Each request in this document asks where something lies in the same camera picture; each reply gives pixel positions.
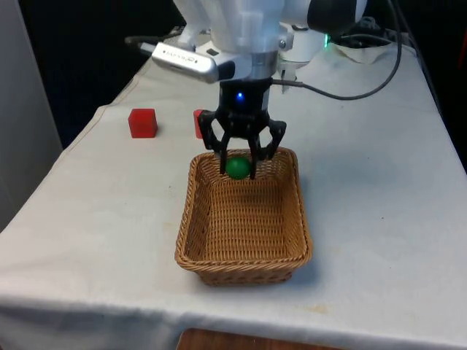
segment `cable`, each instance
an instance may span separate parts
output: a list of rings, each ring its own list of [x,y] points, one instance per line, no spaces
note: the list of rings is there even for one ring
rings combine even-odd
[[[395,5],[393,3],[393,0],[387,0],[387,5],[389,6],[389,9],[393,15],[394,19],[394,26],[395,30],[397,32],[397,58],[395,60],[394,68],[389,74],[389,77],[377,88],[373,89],[372,91],[369,91],[367,93],[363,93],[361,95],[356,95],[356,96],[338,96],[334,95],[332,93],[327,93],[323,90],[320,90],[316,87],[313,87],[311,85],[305,84],[304,82],[294,82],[291,80],[280,80],[280,79],[273,79],[272,84],[274,85],[283,85],[283,86],[291,86],[295,88],[305,88],[307,90],[314,91],[316,93],[319,93],[320,95],[333,98],[335,100],[340,100],[340,101],[354,101],[354,100],[361,100],[362,98],[367,98],[369,96],[374,95],[375,93],[378,93],[382,89],[386,87],[387,84],[394,78],[395,73],[399,69],[399,66],[401,65],[401,59],[402,59],[402,33],[401,33],[401,24],[399,23],[399,18],[398,14],[395,9]]]
[[[430,88],[431,95],[433,96],[433,100],[435,101],[436,108],[438,109],[439,114],[442,114],[441,104],[439,103],[439,98],[438,98],[438,95],[436,95],[436,91],[435,91],[435,85],[433,84],[433,80],[431,79],[430,72],[428,71],[428,67],[426,66],[426,62],[425,62],[425,59],[423,58],[422,51],[420,50],[420,47],[418,46],[418,43],[415,40],[415,36],[409,26],[409,22],[407,22],[405,14],[402,12],[401,7],[399,6],[398,0],[395,0],[395,9],[398,12],[399,17],[401,18],[402,24],[404,25],[407,33],[409,33],[409,36],[412,39],[412,44],[414,45],[414,48],[417,51],[417,56],[418,56],[420,65],[422,66],[422,71],[425,75],[425,79],[428,83],[428,87]]]
[[[340,38],[340,39],[357,39],[357,38],[361,38],[361,39],[374,39],[374,40],[379,40],[379,41],[381,41],[381,42],[387,42],[388,44],[394,43],[392,40],[389,40],[389,39],[386,39],[386,38],[382,38],[382,37],[377,36],[377,35],[371,35],[371,34],[350,34],[350,35],[343,35],[343,36],[340,36],[339,38]]]

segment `red cube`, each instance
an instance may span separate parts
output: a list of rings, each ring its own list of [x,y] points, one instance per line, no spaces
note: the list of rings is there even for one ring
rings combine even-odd
[[[154,109],[133,109],[128,117],[128,124],[134,139],[151,139],[158,131]]]
[[[201,130],[199,129],[199,122],[198,122],[199,115],[202,112],[203,112],[202,109],[197,109],[196,111],[193,112],[193,117],[194,117],[194,120],[195,120],[195,134],[196,134],[197,139],[202,139],[203,138],[203,135],[201,135]]]

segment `black cable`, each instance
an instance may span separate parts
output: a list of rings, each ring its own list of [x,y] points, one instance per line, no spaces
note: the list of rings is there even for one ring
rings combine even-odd
[[[417,56],[420,61],[420,65],[422,66],[423,74],[425,75],[425,79],[428,83],[428,87],[430,88],[431,95],[433,96],[433,100],[435,101],[435,105],[438,108],[438,112],[441,114],[441,104],[439,103],[438,95],[436,95],[435,85],[433,84],[433,80],[431,79],[430,72],[428,71],[428,67],[426,66],[425,59],[423,58],[422,51],[418,46],[417,40],[415,40],[414,33],[409,26],[409,22],[406,19],[405,14],[402,12],[401,6],[398,3],[398,0],[395,0],[395,9],[397,10],[399,17],[402,20],[402,24],[404,25],[407,33],[409,33],[409,37],[412,40],[412,45],[417,51]]]
[[[316,93],[319,93],[320,95],[333,98],[335,100],[340,100],[340,101],[354,101],[354,100],[360,100],[362,98],[367,98],[369,96],[374,95],[375,93],[378,93],[382,89],[386,87],[387,84],[394,78],[395,73],[399,69],[399,66],[401,65],[401,59],[402,59],[402,33],[401,33],[401,24],[399,23],[399,18],[398,14],[395,9],[395,5],[392,0],[387,0],[387,5],[389,6],[389,9],[391,11],[391,14],[393,15],[394,19],[394,26],[395,30],[397,32],[397,58],[395,60],[394,68],[391,71],[389,77],[376,89],[369,91],[367,93],[363,93],[361,95],[356,95],[356,96],[338,96],[334,95],[332,93],[327,93],[323,90],[318,89],[317,87],[313,87],[311,85],[305,84],[304,82],[293,82],[291,80],[280,80],[280,79],[273,79],[272,83],[275,85],[283,85],[283,86],[291,86],[295,88],[305,88],[307,90],[314,91]]]

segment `white tablecloth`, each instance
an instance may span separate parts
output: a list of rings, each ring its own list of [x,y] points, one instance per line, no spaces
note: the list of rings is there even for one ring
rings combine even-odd
[[[395,50],[362,65],[331,47],[298,78],[334,93],[382,82]],[[200,327],[346,349],[467,349],[467,181],[417,59],[361,101],[271,92],[298,154],[314,240],[287,283],[212,288],[174,261],[194,109],[218,86],[148,62],[55,164],[0,235],[0,344],[173,349]],[[128,115],[156,109],[155,139]],[[238,141],[233,147],[246,146]]]

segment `wicker basket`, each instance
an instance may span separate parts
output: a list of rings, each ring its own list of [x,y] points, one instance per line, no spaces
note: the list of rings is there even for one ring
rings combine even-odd
[[[210,285],[268,284],[288,280],[311,256],[293,151],[259,164],[255,180],[220,175],[214,153],[192,160],[175,252],[182,268]]]

